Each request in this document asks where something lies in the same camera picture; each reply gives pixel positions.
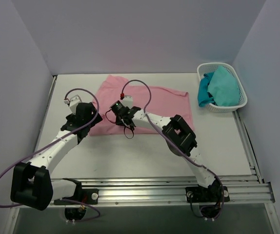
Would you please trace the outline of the pink t shirt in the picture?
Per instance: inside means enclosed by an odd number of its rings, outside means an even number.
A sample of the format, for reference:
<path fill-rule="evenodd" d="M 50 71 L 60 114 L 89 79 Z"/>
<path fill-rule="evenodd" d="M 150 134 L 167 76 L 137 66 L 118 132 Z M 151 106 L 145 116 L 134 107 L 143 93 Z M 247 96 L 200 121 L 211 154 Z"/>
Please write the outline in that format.
<path fill-rule="evenodd" d="M 126 82 L 127 79 L 124 77 L 109 75 L 101 84 L 95 96 L 100 104 L 99 114 L 103 121 L 90 130 L 90 136 L 123 134 L 123 127 L 111 123 L 115 119 L 115 115 L 107 113 L 107 111 L 113 103 L 119 100 Z M 188 92 L 162 86 L 150 86 L 149 88 L 152 99 L 146 108 L 148 112 L 164 117 L 180 115 L 192 130 L 195 129 Z M 149 99 L 148 90 L 144 85 L 128 84 L 124 89 L 124 94 L 131 96 L 133 105 L 140 108 L 143 108 Z"/>

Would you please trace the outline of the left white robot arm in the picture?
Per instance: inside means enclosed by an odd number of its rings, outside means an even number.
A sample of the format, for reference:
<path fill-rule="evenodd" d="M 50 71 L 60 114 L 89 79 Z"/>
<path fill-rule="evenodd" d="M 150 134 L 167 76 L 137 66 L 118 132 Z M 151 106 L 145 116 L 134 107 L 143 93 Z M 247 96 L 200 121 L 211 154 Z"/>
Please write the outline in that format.
<path fill-rule="evenodd" d="M 80 102 L 66 120 L 45 150 L 28 162 L 15 165 L 11 201 L 43 211 L 54 200 L 66 199 L 70 204 L 83 200 L 81 182 L 72 178 L 52 181 L 51 174 L 69 151 L 88 136 L 90 129 L 102 121 L 102 117 L 93 103 Z"/>

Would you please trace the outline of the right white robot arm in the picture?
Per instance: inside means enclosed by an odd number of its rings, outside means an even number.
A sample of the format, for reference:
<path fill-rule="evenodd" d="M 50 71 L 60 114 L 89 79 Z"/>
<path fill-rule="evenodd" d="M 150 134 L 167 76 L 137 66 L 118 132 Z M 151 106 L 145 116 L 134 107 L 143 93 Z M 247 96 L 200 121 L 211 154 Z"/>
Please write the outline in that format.
<path fill-rule="evenodd" d="M 144 111 L 140 107 L 129 108 L 120 101 L 115 102 L 110 110 L 120 125 L 134 130 L 144 128 L 155 130 L 162 136 L 169 150 L 184 158 L 197 183 L 201 186 L 200 195 L 206 201 L 212 201 L 222 189 L 218 176 L 204 165 L 198 150 L 196 134 L 180 115 L 163 117 Z"/>

